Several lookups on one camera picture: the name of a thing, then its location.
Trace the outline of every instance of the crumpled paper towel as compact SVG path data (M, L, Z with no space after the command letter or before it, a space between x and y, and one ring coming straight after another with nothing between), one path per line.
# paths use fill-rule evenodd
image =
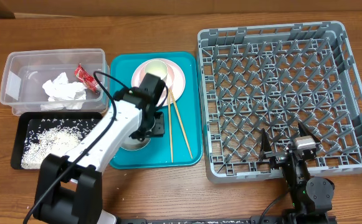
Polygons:
M64 100L86 100L87 87L81 82L69 83L69 79L65 72L61 73L55 80L48 80L42 88L49 96L48 101L64 101ZM66 107L68 110L79 110L83 103L54 103L41 105L42 111L61 110Z

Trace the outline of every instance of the dish rack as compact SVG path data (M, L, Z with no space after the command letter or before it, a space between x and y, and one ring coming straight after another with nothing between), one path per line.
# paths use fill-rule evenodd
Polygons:
M299 121L322 142L311 174L362 173L362 83L342 23L204 29L197 60L210 181L281 177L259 161L260 130L283 151Z

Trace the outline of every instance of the blue tray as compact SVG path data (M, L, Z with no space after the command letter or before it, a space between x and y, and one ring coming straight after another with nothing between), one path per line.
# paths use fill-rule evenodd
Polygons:
M131 78L136 68L143 62L153 58L171 60L177 63L185 74L185 90L176 104L182 117L193 159L191 159L188 148L186 147L174 105L171 105L174 162L171 163L168 108L165 106L161 110L164 113L166 131L164 136L162 138L151 138L149 144L138 151L127 151L120 148L116 156L110 161L110 165L116 169L190 166L199 162L202 156L202 127L198 75L196 71L196 60L191 54L187 52L167 52L120 55L113 60L110 75L130 86ZM110 82L110 92L112 94L120 88L121 86L119 84Z

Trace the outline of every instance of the red snack wrapper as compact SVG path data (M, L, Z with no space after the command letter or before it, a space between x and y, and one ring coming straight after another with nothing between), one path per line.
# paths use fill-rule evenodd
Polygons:
M88 74L85 69L81 67L81 64L75 69L74 75L81 81L83 84L88 87L88 89L94 91L95 93L102 90L96 82L95 78Z

